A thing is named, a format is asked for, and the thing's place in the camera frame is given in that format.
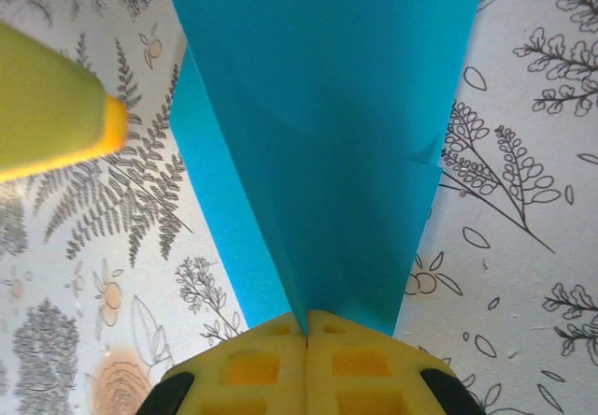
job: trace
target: blue paper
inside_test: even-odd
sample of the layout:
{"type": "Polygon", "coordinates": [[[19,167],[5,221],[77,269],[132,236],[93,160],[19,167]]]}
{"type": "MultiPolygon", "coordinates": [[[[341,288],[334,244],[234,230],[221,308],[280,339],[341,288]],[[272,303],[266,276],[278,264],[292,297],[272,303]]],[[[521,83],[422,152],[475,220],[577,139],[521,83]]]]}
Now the blue paper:
{"type": "MultiPolygon", "coordinates": [[[[201,72],[189,80],[202,89],[203,79],[297,319],[306,328],[306,311],[318,308],[392,334],[477,0],[173,2],[201,72]]],[[[178,99],[177,91],[173,127],[204,207],[199,166],[219,153],[204,150],[196,162],[183,147],[203,136],[205,116],[177,129],[178,114],[195,109],[178,99]]],[[[197,111],[208,113],[207,103],[197,111]]],[[[206,218],[221,248],[213,226],[226,216],[213,208],[206,218]]],[[[251,225],[248,208],[240,218],[251,225]]],[[[274,269],[264,254],[257,273],[223,260],[246,317],[270,298],[264,285],[272,308],[285,309],[279,284],[261,282],[274,269]]]]}

